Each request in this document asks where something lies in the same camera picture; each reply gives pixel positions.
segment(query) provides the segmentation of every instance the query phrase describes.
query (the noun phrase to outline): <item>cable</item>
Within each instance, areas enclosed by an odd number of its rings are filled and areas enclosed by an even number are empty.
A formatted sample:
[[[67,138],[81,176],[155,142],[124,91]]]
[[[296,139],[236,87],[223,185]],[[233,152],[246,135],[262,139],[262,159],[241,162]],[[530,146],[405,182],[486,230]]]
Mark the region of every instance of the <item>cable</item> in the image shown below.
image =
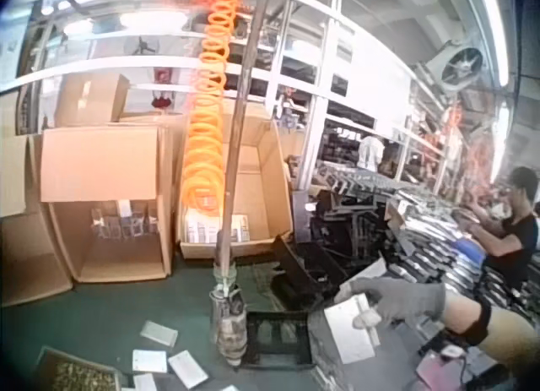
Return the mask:
[[[210,8],[195,77],[195,98],[182,172],[182,203],[208,216],[220,216],[224,201],[223,91],[229,40],[240,0],[215,0]]]
[[[462,389],[465,386],[465,383],[463,382],[463,375],[465,374],[465,368],[467,367],[467,355],[464,355],[462,357],[463,360],[463,366],[462,366],[462,372],[459,375],[459,388]]]

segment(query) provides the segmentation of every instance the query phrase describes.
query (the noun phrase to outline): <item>gloved hand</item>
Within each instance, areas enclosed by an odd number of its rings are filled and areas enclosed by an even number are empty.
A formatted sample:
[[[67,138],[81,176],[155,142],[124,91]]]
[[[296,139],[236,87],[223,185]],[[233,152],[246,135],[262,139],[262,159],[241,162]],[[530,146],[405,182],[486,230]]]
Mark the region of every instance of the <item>gloved hand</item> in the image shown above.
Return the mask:
[[[357,279],[341,285],[334,298],[336,303],[346,301],[351,296],[371,294],[376,300],[375,311],[382,322],[427,315],[439,319],[445,309],[446,289],[444,284],[414,284],[405,280],[379,278]],[[353,321],[357,329],[375,326],[373,311],[363,312]]]

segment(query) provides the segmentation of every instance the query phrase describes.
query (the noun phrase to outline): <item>metal rack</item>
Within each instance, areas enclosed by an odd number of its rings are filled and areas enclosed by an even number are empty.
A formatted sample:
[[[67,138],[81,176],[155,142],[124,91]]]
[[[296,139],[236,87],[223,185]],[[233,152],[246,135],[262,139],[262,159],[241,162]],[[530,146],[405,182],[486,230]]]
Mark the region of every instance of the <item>metal rack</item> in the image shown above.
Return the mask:
[[[308,114],[308,125],[306,131],[306,139],[304,147],[302,149],[301,163],[299,176],[296,181],[296,187],[298,189],[307,189],[309,182],[311,180],[311,175],[315,167],[315,160],[319,150],[319,145],[321,142],[321,135],[324,129],[325,121],[332,120],[333,122],[340,123],[348,128],[356,128],[359,130],[364,130],[375,135],[379,133],[373,128],[366,128],[355,122],[352,122],[348,119],[339,118],[327,114],[328,102],[334,101],[340,105],[346,106],[347,108],[358,111],[358,106],[355,102],[331,92],[332,86],[332,65],[331,61],[325,60],[325,58],[330,57],[332,54],[335,55],[336,48],[338,46],[338,27],[342,26],[349,30],[353,31],[353,34],[361,34],[367,38],[370,38],[373,43],[383,46],[382,42],[378,41],[374,36],[369,34],[366,30],[361,28],[359,25],[355,24],[351,19],[343,16],[341,14],[341,1],[342,0],[331,0],[331,5],[327,6],[316,0],[285,0],[285,7],[283,10],[283,17],[281,21],[281,26],[278,32],[278,41],[275,47],[257,45],[257,50],[263,52],[273,52],[273,62],[272,67],[269,71],[263,70],[260,68],[253,68],[251,70],[251,77],[253,79],[260,79],[268,82],[266,95],[264,97],[247,95],[246,97],[239,96],[235,92],[230,91],[228,95],[231,97],[236,97],[237,100],[264,100],[265,107],[271,111],[276,105],[276,94],[278,92],[279,85],[291,87],[297,90],[304,91],[305,93],[312,96],[311,106]],[[294,11],[295,4],[303,4],[309,6],[316,11],[325,14],[327,16],[327,23],[325,26],[325,33],[323,36],[323,43],[321,47],[321,58],[319,63],[321,64],[317,69],[317,79],[315,84],[310,84],[302,80],[295,79],[293,77],[285,76],[280,73],[281,67],[283,64],[284,57],[287,57],[284,46],[287,39],[289,21],[291,14]],[[49,30],[52,27],[52,21],[49,21],[46,25],[46,30]],[[113,38],[131,35],[131,31],[114,31],[106,34],[89,34],[89,35],[80,35],[78,41],[94,41],[103,38]],[[43,38],[40,41],[39,49],[45,49],[47,46],[48,38],[50,36],[50,31],[43,32]],[[188,37],[188,38],[202,38],[203,34],[191,31],[179,31],[177,36]],[[232,44],[245,45],[246,40],[232,40]],[[362,46],[355,46],[356,49],[361,49]],[[102,69],[118,69],[118,68],[151,68],[151,67],[167,67],[167,68],[197,68],[198,59],[195,57],[172,57],[172,56],[122,56],[122,57],[103,57],[95,58],[88,60],[81,60],[76,62],[70,62],[68,64],[63,64],[55,66],[52,68],[43,68],[44,60],[43,55],[37,52],[35,55],[36,60],[34,63],[35,71],[30,74],[26,74],[14,80],[8,81],[7,83],[0,84],[0,93],[6,92],[8,90],[13,90],[18,87],[24,86],[26,84],[32,84],[32,93],[36,95],[39,92],[39,83],[43,79],[50,77],[55,77],[59,75],[64,75],[67,73],[80,73],[88,71],[96,71]],[[393,62],[397,64],[399,68],[404,70],[404,72],[410,76],[412,80],[412,88],[415,91],[422,90],[424,94],[429,97],[439,111],[443,113],[446,110],[442,104],[437,100],[433,92],[416,76],[416,74],[405,64],[399,57],[395,54],[391,54]],[[228,63],[226,68],[226,73],[240,75],[242,66],[239,64]],[[132,89],[139,90],[168,90],[168,91],[179,91],[189,93],[192,91],[190,85],[184,84],[132,84]],[[412,95],[413,102],[418,101],[418,93]],[[35,106],[37,105],[37,100],[32,100],[32,107],[30,108],[30,116],[32,119],[37,119],[37,110]],[[398,126],[395,124],[391,125],[394,129],[403,133],[405,139],[402,142],[399,142],[402,145],[402,150],[399,159],[398,173],[396,179],[401,179],[401,173],[403,165],[407,158],[408,147],[411,143],[411,140],[418,142],[424,147],[428,148],[432,153],[440,157],[440,170],[437,176],[437,182],[435,187],[440,186],[442,177],[444,176],[444,169],[446,168],[446,152],[443,150],[438,150],[430,142],[426,141],[423,138],[420,138],[414,132],[412,132],[412,122],[407,122],[405,127]]]

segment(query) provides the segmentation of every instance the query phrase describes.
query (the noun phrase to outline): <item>white paper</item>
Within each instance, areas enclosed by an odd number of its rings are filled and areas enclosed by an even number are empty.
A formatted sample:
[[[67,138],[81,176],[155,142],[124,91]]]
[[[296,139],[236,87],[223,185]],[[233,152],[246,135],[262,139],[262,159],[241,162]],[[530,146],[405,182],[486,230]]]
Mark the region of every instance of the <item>white paper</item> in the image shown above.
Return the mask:
[[[353,327],[353,319],[360,314],[357,297],[353,296],[324,311],[343,364],[375,356],[368,331]]]
[[[365,296],[357,296],[356,302],[358,304],[358,309],[361,312],[367,312],[370,310],[370,304],[368,303],[368,299]],[[381,344],[381,341],[379,340],[379,334],[377,333],[377,329],[375,328],[368,328],[368,335],[370,336],[371,344],[376,347]]]
[[[143,330],[141,331],[141,336],[151,339],[154,342],[161,343],[162,345],[172,347],[176,343],[176,338],[178,338],[178,331],[152,321],[146,321]]]
[[[167,353],[156,350],[134,350],[133,371],[167,372]]]
[[[136,391],[158,391],[152,374],[133,376]]]
[[[121,218],[131,218],[132,203],[130,203],[129,199],[119,199],[116,201],[116,207],[118,208],[118,215]]]
[[[360,271],[358,274],[354,275],[347,281],[346,283],[359,279],[359,278],[366,278],[366,279],[373,279],[375,277],[381,277],[386,272],[386,263],[384,258],[379,258],[376,262],[373,262],[368,267]]]
[[[187,389],[208,380],[208,374],[204,372],[187,350],[170,357],[169,364]]]

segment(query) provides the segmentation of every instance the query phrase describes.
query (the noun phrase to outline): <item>open cardboard box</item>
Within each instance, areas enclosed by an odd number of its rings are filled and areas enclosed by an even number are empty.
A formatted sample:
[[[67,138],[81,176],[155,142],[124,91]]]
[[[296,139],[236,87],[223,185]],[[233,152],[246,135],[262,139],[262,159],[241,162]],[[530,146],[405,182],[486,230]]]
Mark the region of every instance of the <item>open cardboard box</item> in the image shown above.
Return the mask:
[[[224,101],[224,163],[229,154],[230,124],[235,102]],[[247,215],[250,241],[231,243],[236,257],[272,251],[277,235],[292,231],[289,191],[275,123],[262,104],[248,103],[236,180],[235,215]],[[184,258],[214,258],[215,244],[188,243],[181,193],[176,213],[176,239]]]
[[[2,141],[2,305],[69,291],[73,284],[39,202],[40,136]]]
[[[167,128],[109,126],[45,131],[41,201],[62,254],[80,282],[163,279],[170,274],[172,142]],[[158,234],[99,238],[92,209],[143,200],[156,208]]]
[[[126,103],[129,80],[119,73],[70,73],[62,78],[55,127],[116,122]]]
[[[123,112],[118,120],[123,125],[160,125],[168,128],[172,133],[172,170],[173,176],[180,175],[183,150],[181,149],[186,139],[187,116],[175,113],[160,112]]]
[[[289,156],[302,155],[302,146],[304,145],[305,139],[304,131],[279,127],[278,133],[284,160],[287,160]]]

